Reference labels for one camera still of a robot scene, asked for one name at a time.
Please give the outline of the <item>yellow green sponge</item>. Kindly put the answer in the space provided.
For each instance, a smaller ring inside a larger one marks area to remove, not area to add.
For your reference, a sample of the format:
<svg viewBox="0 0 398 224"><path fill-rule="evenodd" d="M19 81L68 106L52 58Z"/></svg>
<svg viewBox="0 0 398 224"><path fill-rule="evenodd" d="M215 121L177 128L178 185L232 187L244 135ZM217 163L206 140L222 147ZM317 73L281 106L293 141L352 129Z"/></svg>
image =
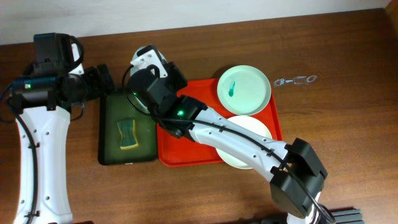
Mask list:
<svg viewBox="0 0 398 224"><path fill-rule="evenodd" d="M136 122L134 119L125 119L117 123L121 135L120 148L129 150L139 146L136 137Z"/></svg>

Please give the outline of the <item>white plate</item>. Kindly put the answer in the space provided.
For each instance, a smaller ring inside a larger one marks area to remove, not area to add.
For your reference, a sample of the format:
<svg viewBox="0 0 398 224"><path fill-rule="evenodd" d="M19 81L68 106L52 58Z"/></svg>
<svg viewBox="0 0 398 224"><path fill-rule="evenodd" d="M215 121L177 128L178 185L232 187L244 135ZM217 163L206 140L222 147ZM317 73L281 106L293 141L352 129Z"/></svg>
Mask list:
<svg viewBox="0 0 398 224"><path fill-rule="evenodd" d="M253 118L251 116L233 116L228 118L228 120L258 135L272 139L272 134L267 128L267 126L256 118ZM222 150L216 149L216 151L218 155L222 158L222 160L228 165L238 169L252 169L251 166L236 159L233 156L230 156L229 154L223 152Z"/></svg>

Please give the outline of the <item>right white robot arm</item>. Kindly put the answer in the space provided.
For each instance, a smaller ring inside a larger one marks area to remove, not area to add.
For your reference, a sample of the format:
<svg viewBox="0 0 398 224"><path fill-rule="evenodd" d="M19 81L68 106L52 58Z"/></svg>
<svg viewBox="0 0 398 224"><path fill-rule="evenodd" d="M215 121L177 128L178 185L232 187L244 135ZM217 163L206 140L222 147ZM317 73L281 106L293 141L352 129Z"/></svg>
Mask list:
<svg viewBox="0 0 398 224"><path fill-rule="evenodd" d="M327 171L312 146L297 138L292 144L258 135L222 117L191 96L178 96L187 80L154 45L137 51L128 88L159 126L175 138L215 147L251 166L271 187L273 201L294 223L335 223L317 196Z"/></svg>

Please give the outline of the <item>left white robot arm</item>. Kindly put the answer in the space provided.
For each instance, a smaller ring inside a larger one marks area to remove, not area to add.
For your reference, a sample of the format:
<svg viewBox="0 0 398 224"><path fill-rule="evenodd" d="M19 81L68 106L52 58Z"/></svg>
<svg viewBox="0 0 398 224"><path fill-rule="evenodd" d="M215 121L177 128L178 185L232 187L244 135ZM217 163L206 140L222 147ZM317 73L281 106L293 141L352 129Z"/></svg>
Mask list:
<svg viewBox="0 0 398 224"><path fill-rule="evenodd" d="M21 144L14 223L72 223L66 178L71 110L115 89L108 67L23 75L8 89L6 103L16 117Z"/></svg>

